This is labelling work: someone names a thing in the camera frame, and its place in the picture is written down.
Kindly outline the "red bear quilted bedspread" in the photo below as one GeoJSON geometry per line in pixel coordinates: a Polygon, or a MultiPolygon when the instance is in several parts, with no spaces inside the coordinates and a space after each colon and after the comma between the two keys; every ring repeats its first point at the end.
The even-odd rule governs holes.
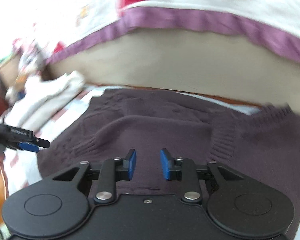
{"type": "Polygon", "coordinates": [[[136,28],[242,35],[300,63],[300,0],[0,0],[0,60],[35,43],[55,63],[136,28]]]}

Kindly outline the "grey bunny plush toy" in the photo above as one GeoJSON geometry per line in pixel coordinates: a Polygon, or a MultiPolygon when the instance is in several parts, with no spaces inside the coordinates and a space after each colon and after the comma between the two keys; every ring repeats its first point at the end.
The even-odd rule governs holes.
{"type": "Polygon", "coordinates": [[[6,92],[6,100],[9,105],[15,104],[17,101],[22,99],[25,92],[26,81],[32,76],[39,76],[39,80],[42,78],[42,71],[45,68],[44,58],[41,52],[33,51],[23,53],[17,66],[18,75],[6,92]]]}

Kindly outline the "dark brown knit sweater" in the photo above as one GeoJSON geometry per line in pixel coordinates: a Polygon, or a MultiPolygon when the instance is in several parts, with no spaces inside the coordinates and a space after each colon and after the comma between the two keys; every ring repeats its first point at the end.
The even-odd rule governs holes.
{"type": "Polygon", "coordinates": [[[215,103],[163,90],[106,90],[48,149],[37,155],[47,177],[80,161],[101,163],[136,150],[131,181],[119,194],[170,194],[176,181],[162,176],[160,151],[197,164],[223,163],[286,194],[295,207],[287,232],[300,224],[300,115],[289,106],[246,115],[215,103]]]}

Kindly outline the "white folded garment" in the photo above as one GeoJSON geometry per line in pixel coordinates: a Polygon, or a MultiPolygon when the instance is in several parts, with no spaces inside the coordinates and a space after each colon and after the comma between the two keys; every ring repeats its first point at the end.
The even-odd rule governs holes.
{"type": "Polygon", "coordinates": [[[0,123],[37,132],[84,85],[84,76],[76,70],[50,81],[32,75],[25,83],[25,96],[2,114],[0,123]]]}

